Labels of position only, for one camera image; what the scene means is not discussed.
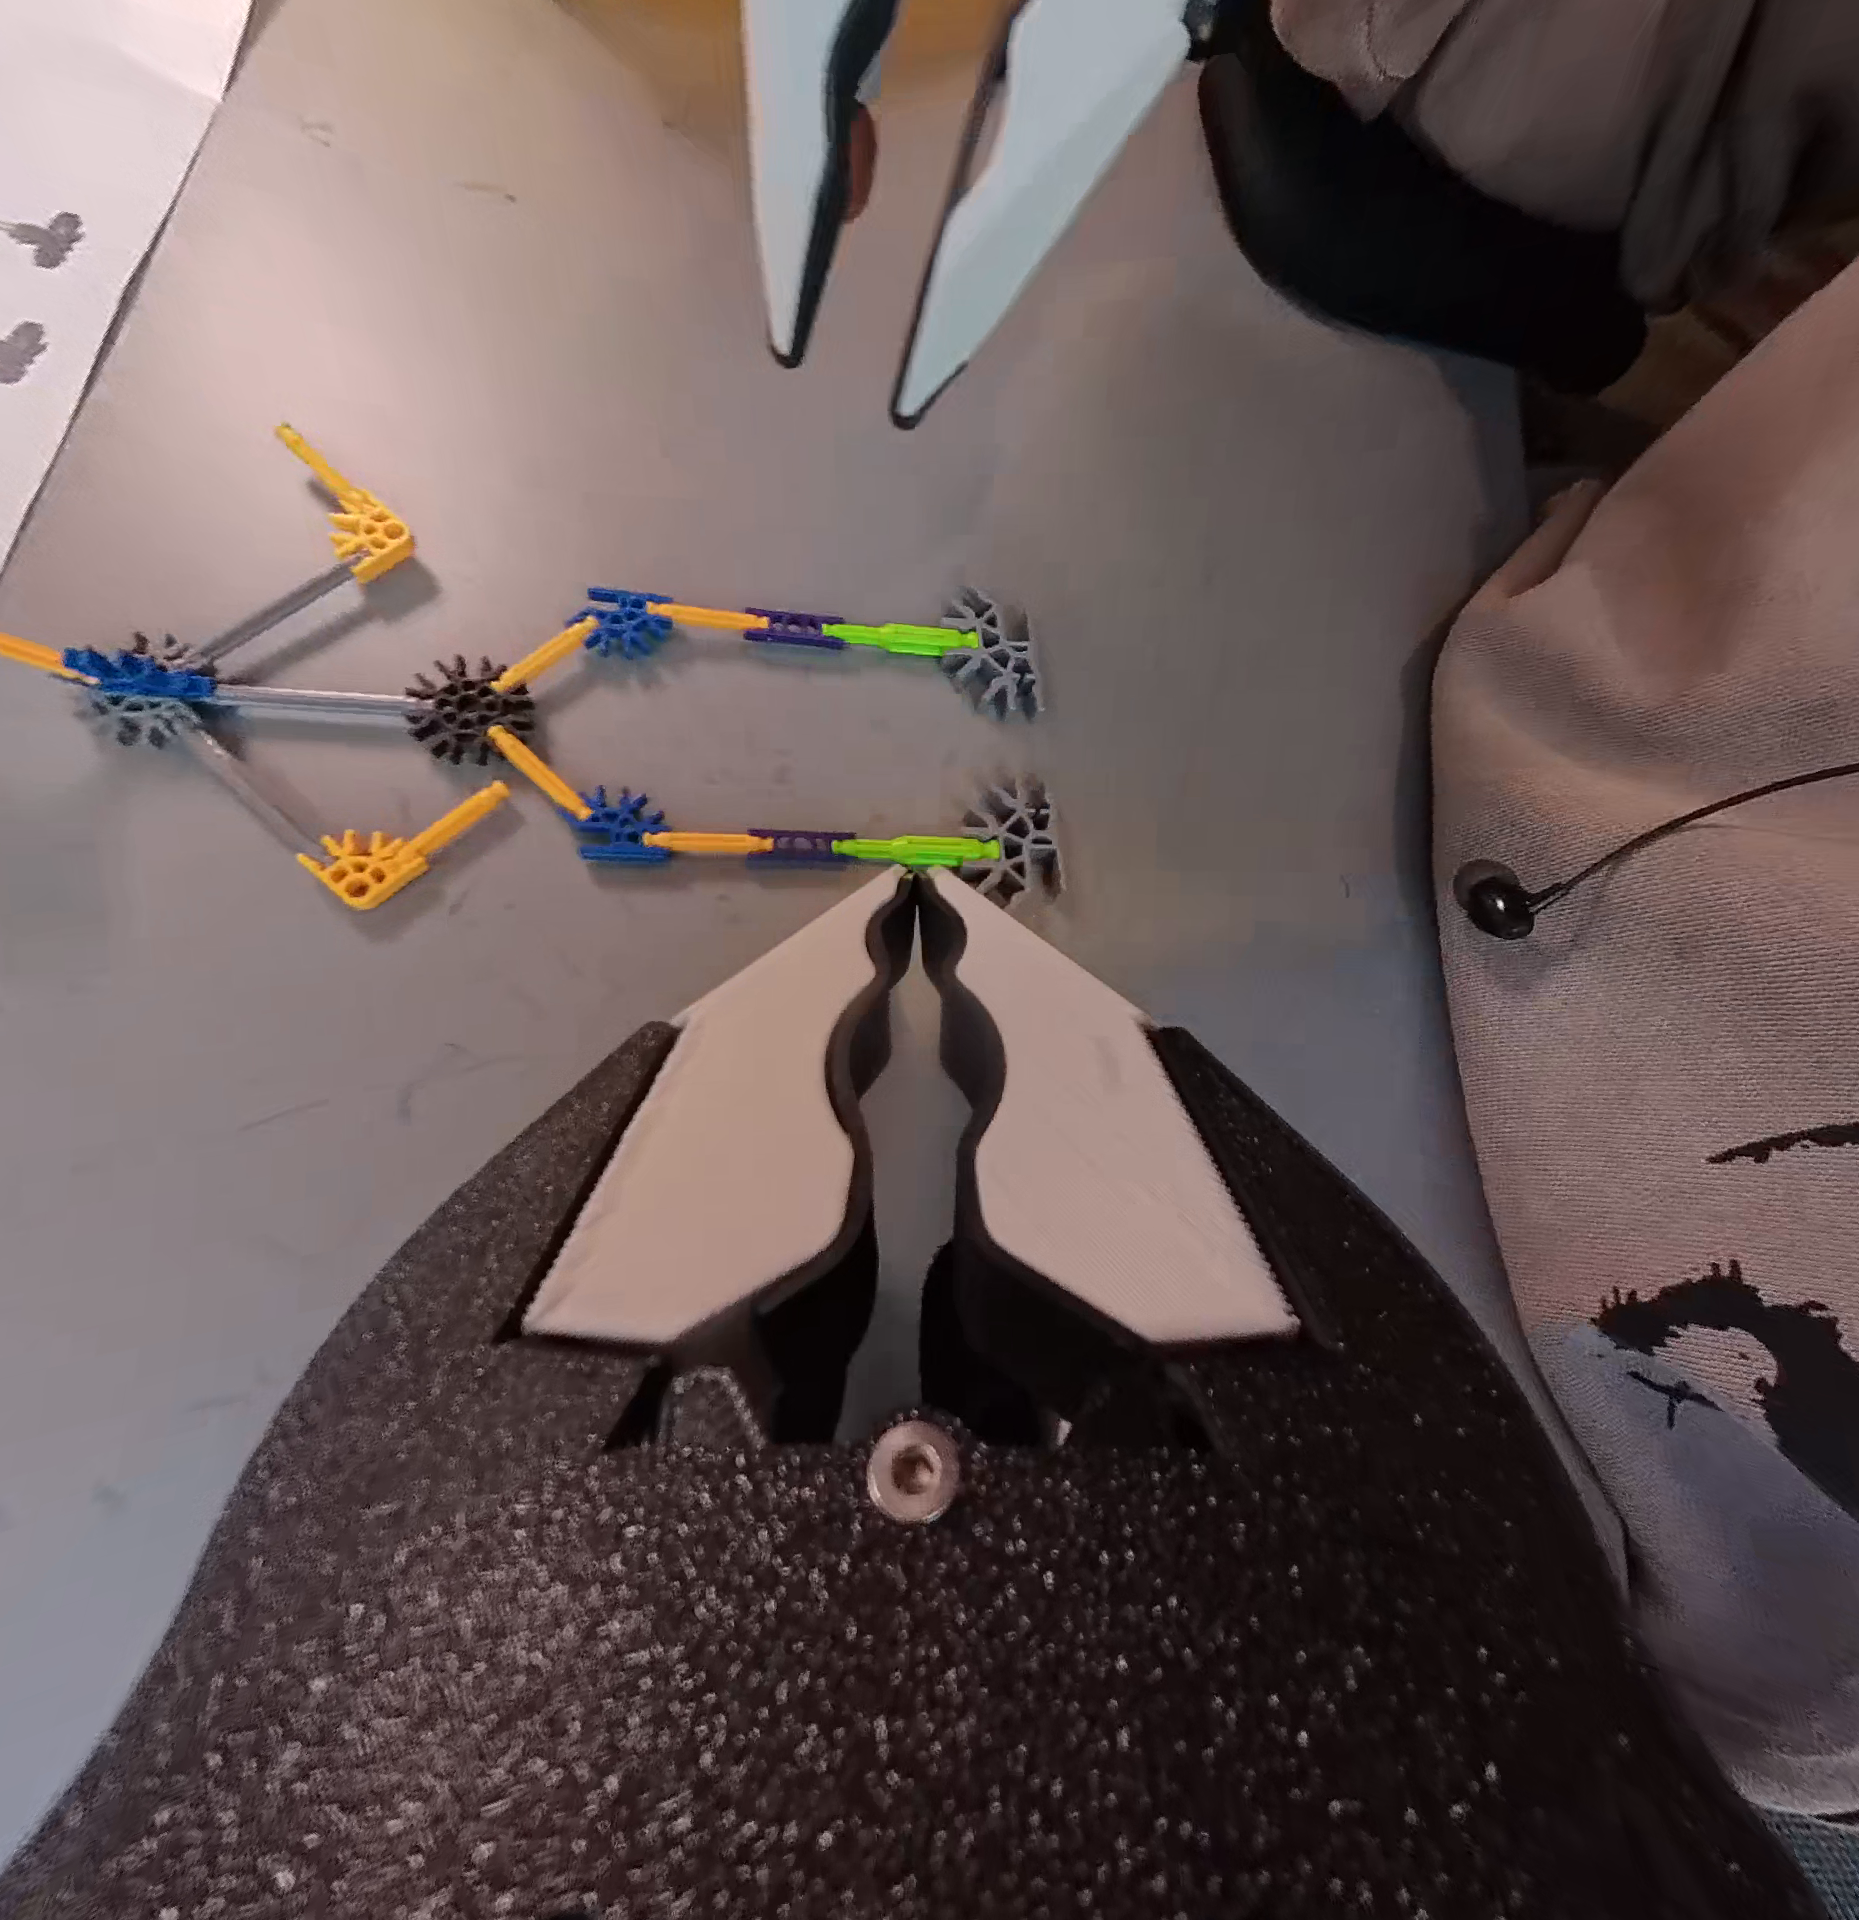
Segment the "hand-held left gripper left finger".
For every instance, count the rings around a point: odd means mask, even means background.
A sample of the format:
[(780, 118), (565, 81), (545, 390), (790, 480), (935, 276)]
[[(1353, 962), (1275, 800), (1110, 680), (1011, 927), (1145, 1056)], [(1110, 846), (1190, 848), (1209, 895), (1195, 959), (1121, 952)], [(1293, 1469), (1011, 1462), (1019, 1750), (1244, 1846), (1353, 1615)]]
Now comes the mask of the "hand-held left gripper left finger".
[(879, 873), (696, 1001), (521, 1330), (729, 1370), (777, 1442), (827, 1442), (873, 1316), (862, 1098), (888, 1066), (915, 879)]

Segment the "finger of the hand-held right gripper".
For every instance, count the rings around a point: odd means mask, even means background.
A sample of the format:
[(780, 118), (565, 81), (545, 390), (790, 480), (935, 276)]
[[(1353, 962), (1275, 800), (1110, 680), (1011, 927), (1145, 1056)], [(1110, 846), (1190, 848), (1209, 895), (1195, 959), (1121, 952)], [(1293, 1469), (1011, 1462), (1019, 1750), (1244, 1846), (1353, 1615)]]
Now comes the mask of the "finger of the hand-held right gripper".
[(915, 428), (1188, 60), (1183, 2), (1013, 5), (986, 60), (892, 394)]
[(748, 163), (773, 357), (806, 359), (851, 205), (852, 122), (891, 2), (746, 2)]

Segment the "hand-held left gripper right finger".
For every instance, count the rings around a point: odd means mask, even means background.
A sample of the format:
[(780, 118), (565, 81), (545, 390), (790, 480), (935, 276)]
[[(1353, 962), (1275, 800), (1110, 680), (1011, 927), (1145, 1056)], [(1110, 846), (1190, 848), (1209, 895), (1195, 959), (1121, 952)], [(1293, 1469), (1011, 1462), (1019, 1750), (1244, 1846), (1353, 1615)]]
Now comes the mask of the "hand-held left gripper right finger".
[(970, 1107), (928, 1397), (999, 1444), (1214, 1444), (1183, 1361), (1302, 1322), (1152, 1020), (944, 874), (920, 879), (920, 959)]

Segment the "yellow toy rod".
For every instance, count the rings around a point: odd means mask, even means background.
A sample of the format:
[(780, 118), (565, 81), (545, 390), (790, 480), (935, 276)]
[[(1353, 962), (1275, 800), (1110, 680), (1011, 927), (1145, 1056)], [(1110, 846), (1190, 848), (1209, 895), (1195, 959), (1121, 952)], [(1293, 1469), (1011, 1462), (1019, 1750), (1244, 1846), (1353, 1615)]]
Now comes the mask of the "yellow toy rod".
[(469, 835), (505, 803), (510, 803), (510, 786), (505, 781), (488, 784), (414, 835), (410, 842), (414, 857), (428, 865), (439, 853), (455, 846), (463, 835)]
[(275, 437), (285, 451), (301, 461), (320, 489), (334, 503), (336, 511), (352, 513), (365, 501), (365, 492), (336, 470), (299, 429), (290, 424), (279, 424)]

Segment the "multicolour rod and connector assembly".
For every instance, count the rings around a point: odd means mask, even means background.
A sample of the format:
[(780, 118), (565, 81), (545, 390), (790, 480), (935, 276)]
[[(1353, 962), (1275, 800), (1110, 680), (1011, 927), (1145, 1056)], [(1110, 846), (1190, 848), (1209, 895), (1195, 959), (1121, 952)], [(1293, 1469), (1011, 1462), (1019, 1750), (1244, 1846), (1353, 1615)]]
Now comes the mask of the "multicolour rod and connector assembly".
[(276, 843), (292, 853), (304, 873), (352, 909), (374, 909), (428, 874), (432, 861), (426, 865), (414, 857), (410, 846), (414, 835), (355, 829), (320, 835), (299, 824), (257, 786), (243, 762), (213, 732), (210, 724), (217, 716), (275, 713), (311, 721), (388, 721), (403, 729), (437, 762), (510, 763), (585, 824), (592, 805), (569, 792), (529, 746), (536, 724), (534, 681), (579, 652), (643, 660), (685, 624), (748, 637), (760, 636), (773, 620), (763, 613), (691, 610), (650, 595), (594, 588), (585, 610), (551, 641), (510, 667), (488, 658), (440, 660), (397, 696), (230, 681), (219, 668), (230, 652), (331, 593), (368, 588), (414, 557), (411, 526), (372, 492), (365, 492), (365, 501), (352, 513), (336, 511), (333, 503), (328, 522), (334, 562), (326, 574), (276, 598), (197, 650), (135, 637), (125, 648), (69, 647), (65, 656), (95, 680), (94, 689), (77, 685), (75, 689), (85, 692), (109, 738), (125, 746), (181, 749), (192, 754)]

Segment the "person's right forearm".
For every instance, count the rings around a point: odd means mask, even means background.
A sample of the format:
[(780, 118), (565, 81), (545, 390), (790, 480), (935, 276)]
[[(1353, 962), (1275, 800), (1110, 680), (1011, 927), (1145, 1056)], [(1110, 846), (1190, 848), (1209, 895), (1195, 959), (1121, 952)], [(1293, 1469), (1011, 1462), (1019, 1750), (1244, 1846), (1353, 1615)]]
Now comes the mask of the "person's right forearm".
[(1859, 209), (1859, 2), (1275, 2), (1282, 49), (1493, 200), (1618, 240), (1647, 307)]

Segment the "person's torso in beige sweater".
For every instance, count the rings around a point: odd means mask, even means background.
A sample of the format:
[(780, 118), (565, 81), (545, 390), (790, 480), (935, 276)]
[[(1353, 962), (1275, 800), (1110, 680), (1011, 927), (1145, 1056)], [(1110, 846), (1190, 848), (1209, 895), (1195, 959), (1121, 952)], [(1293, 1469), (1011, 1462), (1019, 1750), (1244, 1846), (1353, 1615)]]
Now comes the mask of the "person's torso in beige sweater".
[(1859, 257), (1453, 626), (1433, 853), (1522, 1327), (1663, 1670), (1757, 1805), (1859, 1830)]

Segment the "white toy instruction sheet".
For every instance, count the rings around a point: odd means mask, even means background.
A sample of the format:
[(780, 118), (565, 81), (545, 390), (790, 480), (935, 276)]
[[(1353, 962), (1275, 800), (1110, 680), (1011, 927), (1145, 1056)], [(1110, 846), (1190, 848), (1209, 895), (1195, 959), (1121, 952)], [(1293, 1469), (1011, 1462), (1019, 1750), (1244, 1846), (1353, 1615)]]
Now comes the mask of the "white toy instruction sheet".
[(0, 574), (248, 23), (251, 2), (0, 2)]

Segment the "black drawstring with toggle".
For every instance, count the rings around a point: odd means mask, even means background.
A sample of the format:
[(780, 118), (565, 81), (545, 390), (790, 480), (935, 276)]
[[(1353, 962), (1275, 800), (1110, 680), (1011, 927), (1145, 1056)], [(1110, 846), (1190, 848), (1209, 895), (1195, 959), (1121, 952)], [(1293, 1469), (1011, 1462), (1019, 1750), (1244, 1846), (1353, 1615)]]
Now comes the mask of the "black drawstring with toggle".
[(1677, 816), (1655, 824), (1654, 828), (1644, 828), (1632, 839), (1618, 843), (1614, 850), (1603, 853), (1578, 873), (1540, 888), (1525, 886), (1506, 864), (1487, 858), (1469, 861), (1457, 868), (1453, 876), (1453, 898), (1477, 931), (1500, 943), (1530, 941), (1545, 912), (1635, 854), (1647, 853), (1675, 835), (1684, 835), (1691, 828), (1722, 819), (1739, 808), (1782, 795), (1796, 795), (1816, 786), (1852, 779), (1859, 779), (1859, 759), (1819, 766), (1778, 781), (1765, 781), (1756, 787), (1696, 805)]

